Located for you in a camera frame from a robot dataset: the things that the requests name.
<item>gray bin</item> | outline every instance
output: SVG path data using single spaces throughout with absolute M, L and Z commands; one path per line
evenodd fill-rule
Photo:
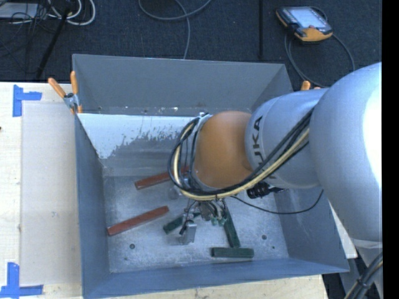
M 171 60 L 75 54 L 83 113 L 75 117 L 82 287 L 103 298 L 194 287 L 347 272 L 327 198 L 295 215 L 259 211 L 227 198 L 242 247 L 253 259 L 219 259 L 229 247 L 224 229 L 197 217 L 195 242 L 180 245 L 178 231 L 162 227 L 181 215 L 183 196 L 172 183 L 137 191 L 134 182 L 166 171 L 178 130 L 199 112 L 252 113 L 292 92 L 283 64 Z M 279 212 L 305 209 L 321 188 L 290 189 L 250 200 Z M 169 212 L 115 236 L 106 228 L 151 209 Z

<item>blue tape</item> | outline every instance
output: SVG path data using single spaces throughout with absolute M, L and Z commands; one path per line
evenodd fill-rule
M 41 295 L 43 285 L 20 287 L 19 286 L 19 265 L 14 262 L 7 264 L 7 285 L 0 289 L 0 298 L 19 299 L 20 296 Z
M 12 116 L 22 115 L 22 101 L 38 101 L 42 98 L 41 92 L 27 92 L 24 93 L 24 89 L 18 85 L 14 85 L 14 100 L 12 106 Z

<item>yellow cable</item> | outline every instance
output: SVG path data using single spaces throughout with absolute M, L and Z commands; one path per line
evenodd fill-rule
M 215 194 L 215 195 L 205 195 L 205 196 L 198 196 L 195 194 L 192 194 L 188 191 L 185 191 L 184 189 L 180 189 L 181 193 L 183 195 L 185 195 L 188 198 L 194 199 L 195 201 L 211 201 L 213 199 L 216 198 L 225 198 L 228 196 L 232 196 L 235 194 L 238 194 L 239 192 L 241 192 L 244 189 L 248 189 L 250 187 L 253 187 L 256 183 L 258 183 L 259 181 L 263 180 L 264 178 L 268 177 L 271 173 L 273 173 L 278 167 L 280 167 L 287 159 L 289 159 L 291 157 L 292 154 L 295 153 L 295 151 L 299 148 L 299 146 L 304 143 L 307 138 L 309 136 L 309 129 L 305 130 L 305 132 L 302 134 L 302 136 L 279 158 L 277 159 L 273 164 L 270 165 L 270 167 L 268 167 L 267 169 L 265 169 L 261 174 L 257 175 L 254 179 L 250 180 L 250 182 L 237 187 L 231 191 L 228 192 L 224 192 L 221 194 Z M 173 176 L 175 177 L 176 182 L 181 185 L 180 180 L 178 178 L 178 157 L 180 154 L 180 146 L 178 147 L 178 149 L 175 152 L 174 155 L 174 161 L 173 161 Z

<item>cable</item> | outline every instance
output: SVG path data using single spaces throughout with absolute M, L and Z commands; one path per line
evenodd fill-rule
M 324 12 L 323 10 L 321 10 L 319 7 L 315 7 L 315 6 L 311 6 L 311 8 L 320 11 L 320 13 L 322 13 L 322 15 L 323 15 L 323 18 L 327 21 L 327 16 L 326 16 L 326 14 L 325 14 L 325 12 Z M 286 35 L 285 35 L 285 37 L 284 37 L 284 48 L 285 48 L 285 50 L 286 50 L 286 53 L 287 53 L 287 56 L 288 56 L 288 59 L 289 59 L 290 63 L 292 64 L 292 66 L 294 67 L 294 69 L 295 69 L 295 71 L 298 73 L 298 75 L 301 77 L 301 79 L 302 79 L 302 80 L 307 80 L 307 81 L 309 81 L 310 83 L 312 83 L 313 85 L 316 85 L 316 86 L 321 87 L 321 88 L 329 87 L 329 86 L 327 86 L 327 85 L 322 85 L 322 84 L 320 84 L 320 83 L 317 83 L 317 82 L 311 80 L 309 77 L 307 77 L 307 76 L 300 70 L 300 68 L 298 68 L 297 64 L 296 64 L 295 61 L 294 61 L 294 58 L 293 58 L 293 56 L 292 56 L 292 53 L 291 53 L 292 41 L 293 41 L 294 39 L 291 39 L 291 40 L 288 42 L 288 41 L 287 41 L 287 37 L 288 37 L 288 34 L 286 33 Z M 352 54 L 350 53 L 349 49 L 348 49 L 347 46 L 344 44 L 344 42 L 342 42 L 342 40 L 339 39 L 339 38 L 337 37 L 337 35 L 336 35 L 335 33 L 332 34 L 332 37 L 335 38 L 335 39 L 342 45 L 342 47 L 345 49 L 346 53 L 347 53 L 348 56 L 349 56 L 350 63 L 352 64 L 352 71 L 354 71 L 354 70 L 355 70 L 355 61 L 354 61 L 353 56 L 352 56 Z
M 310 118 L 312 116 L 314 108 L 311 108 L 305 115 L 304 117 L 288 132 L 288 134 L 283 137 L 283 139 L 280 141 L 280 143 L 272 150 L 272 152 L 267 156 L 267 158 L 261 163 L 253 172 L 251 175 L 249 175 L 245 180 L 241 181 L 238 184 L 223 188 L 223 189 L 215 189 L 213 191 L 203 191 L 202 189 L 198 189 L 196 187 L 187 189 L 186 186 L 182 185 L 182 181 L 179 181 L 178 179 L 175 178 L 176 173 L 180 173 L 180 148 L 182 144 L 184 143 L 185 140 L 190 136 L 190 134 L 193 132 L 195 126 L 198 124 L 200 118 L 197 117 L 196 119 L 190 121 L 184 128 L 183 131 L 181 132 L 181 135 L 179 137 L 179 141 L 175 145 L 175 147 L 172 149 L 169 161 L 168 161 L 168 173 L 171 178 L 171 180 L 174 182 L 175 186 L 179 188 L 182 192 L 182 194 L 186 194 L 192 199 L 197 199 L 197 200 L 211 200 L 211 199 L 218 199 L 226 196 L 230 196 L 232 194 L 236 194 L 239 191 L 243 189 L 248 189 L 249 187 L 253 187 L 256 183 L 259 181 L 263 180 L 270 174 L 272 174 L 274 171 L 276 171 L 278 168 L 280 168 L 289 158 L 293 157 L 298 151 L 300 151 L 304 145 L 307 144 L 307 140 L 305 138 L 300 139 L 300 143 L 296 143 L 294 145 L 290 145 L 290 147 L 286 146 L 285 149 L 283 150 L 282 154 L 280 154 L 279 158 L 277 161 L 272 164 L 267 170 L 262 171 L 260 174 L 261 176 L 265 176 L 264 178 L 261 178 L 258 173 L 265 167 L 265 165 L 274 157 L 274 155 L 282 148 L 284 143 L 292 138 L 297 139 L 299 136 L 299 133 L 297 132 L 298 130 L 303 129 L 305 126 L 309 125 Z
M 181 8 L 181 10 L 183 10 L 184 14 L 182 16 L 176 16 L 176 17 L 158 17 L 154 14 L 149 13 L 148 11 L 146 11 L 144 9 L 144 7 L 142 6 L 142 0 L 138 0 L 138 5 L 140 7 L 140 9 L 149 17 L 152 17 L 154 19 L 157 20 L 161 20 L 161 21 L 175 21 L 175 20 L 180 20 L 180 19 L 186 19 L 187 20 L 187 28 L 188 28 L 188 33 L 187 33 L 187 43 L 186 43 L 186 49 L 185 49 L 185 53 L 183 56 L 183 60 L 186 59 L 187 57 L 187 52 L 188 52 L 188 47 L 190 45 L 190 36 L 191 36 L 191 27 L 190 27 L 190 20 L 189 17 L 192 16 L 193 14 L 196 14 L 198 12 L 200 12 L 202 9 L 204 9 L 212 0 L 208 0 L 204 5 L 202 5 L 201 7 L 199 7 L 197 10 L 191 11 L 189 13 L 186 12 L 186 9 L 183 7 L 183 5 L 179 2 L 179 0 L 174 0 L 174 2 L 176 2 L 179 7 Z
M 181 193 L 185 195 L 186 197 L 189 197 L 191 199 L 197 200 L 197 201 L 208 201 L 212 199 L 220 199 L 220 198 L 225 198 L 228 196 L 235 195 L 239 193 L 240 191 L 253 187 L 256 183 L 259 181 L 262 181 L 264 178 L 268 177 L 270 174 L 272 174 L 278 167 L 280 167 L 284 162 L 286 162 L 290 156 L 298 149 L 300 146 L 305 143 L 308 139 L 309 136 L 309 129 L 307 129 L 304 134 L 297 140 L 280 158 L 278 158 L 273 164 L 270 165 L 265 171 L 263 171 L 261 174 L 257 175 L 254 179 L 250 180 L 248 183 L 238 186 L 237 188 L 234 188 L 230 191 L 227 192 L 222 192 L 221 194 L 215 193 L 215 192 L 203 192 L 202 196 L 195 195 L 190 193 L 189 191 L 186 191 L 184 189 L 180 189 Z M 180 147 L 177 149 L 175 156 L 178 156 L 180 153 Z M 174 163 L 173 163 L 173 172 L 174 174 L 178 174 L 178 162 L 177 158 L 174 158 Z M 175 181 L 180 185 L 180 179 L 178 176 L 175 176 Z
M 361 299 L 374 282 L 377 272 L 382 268 L 382 251 L 374 258 L 363 275 L 356 280 L 345 299 Z
M 86 26 L 86 25 L 92 23 L 94 21 L 94 19 L 95 19 L 95 13 L 96 13 L 95 4 L 94 4 L 93 0 L 89 0 L 90 5 L 92 7 L 92 16 L 90 17 L 90 19 L 88 21 L 75 22 L 75 21 L 71 20 L 71 19 L 77 17 L 80 14 L 80 12 L 82 11 L 82 1 L 81 0 L 76 0 L 76 1 L 78 2 L 78 5 L 79 5 L 78 6 L 78 10 L 74 14 L 71 14 L 70 16 L 67 17 L 67 22 L 69 24 L 74 25 L 74 26 Z M 61 19 L 62 18 L 62 14 L 59 13 L 57 11 L 57 9 L 52 5 L 52 0 L 47 0 L 47 2 L 51 5 L 50 9 L 55 13 L 55 15 L 54 14 L 49 14 L 49 17 L 54 17 L 54 18 L 57 18 L 57 19 Z
M 294 214 L 300 214 L 301 212 L 307 212 L 307 211 L 311 210 L 312 208 L 314 208 L 317 205 L 317 203 L 319 202 L 320 198 L 322 197 L 323 192 L 324 192 L 324 189 L 322 189 L 322 191 L 320 192 L 318 198 L 313 203 L 313 205 L 311 205 L 310 207 L 308 207 L 306 209 L 303 209 L 301 211 L 295 211 L 295 212 L 275 212 L 275 211 L 270 211 L 269 209 L 265 209 L 265 208 L 258 207 L 256 205 L 252 205 L 252 204 L 242 200 L 241 198 L 238 198 L 237 196 L 231 196 L 231 197 L 234 198 L 234 199 L 239 200 L 240 202 L 244 203 L 245 205 L 251 206 L 251 207 L 256 208 L 256 209 L 259 209 L 260 211 L 269 212 L 269 213 L 275 214 L 275 215 L 294 215 Z

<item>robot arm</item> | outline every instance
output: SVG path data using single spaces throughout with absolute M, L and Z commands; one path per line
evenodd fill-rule
M 182 142 L 192 133 L 197 140 L 187 180 L 179 175 L 179 156 Z M 269 100 L 250 117 L 221 112 L 201 128 L 189 125 L 171 155 L 170 177 L 184 195 L 197 201 L 232 196 L 260 182 L 280 189 L 321 186 L 354 244 L 379 247 L 381 147 L 377 63 L 330 88 Z

